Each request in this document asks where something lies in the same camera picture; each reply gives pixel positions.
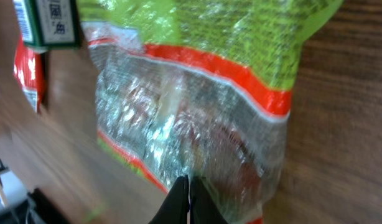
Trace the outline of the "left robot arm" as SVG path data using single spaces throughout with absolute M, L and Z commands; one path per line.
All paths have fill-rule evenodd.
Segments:
M 27 190 L 0 159 L 0 223 L 69 224 L 67 218 L 38 188 Z

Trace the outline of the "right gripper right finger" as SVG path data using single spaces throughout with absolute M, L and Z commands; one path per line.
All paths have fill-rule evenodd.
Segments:
M 192 178 L 189 195 L 191 224 L 227 224 L 210 197 L 202 179 Z

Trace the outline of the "dark green small box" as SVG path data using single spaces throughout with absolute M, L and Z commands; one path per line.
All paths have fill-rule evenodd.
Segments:
M 77 48 L 80 27 L 75 0 L 13 0 L 21 39 L 39 52 Z

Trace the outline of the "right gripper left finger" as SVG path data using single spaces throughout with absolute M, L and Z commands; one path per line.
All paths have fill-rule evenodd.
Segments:
M 180 176 L 149 224 L 187 224 L 189 209 L 189 178 Z

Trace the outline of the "red snack packet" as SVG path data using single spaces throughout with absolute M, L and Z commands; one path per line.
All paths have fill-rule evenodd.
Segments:
M 14 57 L 13 74 L 31 107 L 39 113 L 46 91 L 44 62 L 41 54 L 26 47 L 21 37 Z

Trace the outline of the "green snack bag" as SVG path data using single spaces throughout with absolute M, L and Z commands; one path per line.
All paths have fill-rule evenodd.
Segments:
M 83 0 L 100 147 L 163 191 L 199 175 L 228 223 L 279 183 L 303 43 L 339 0 Z

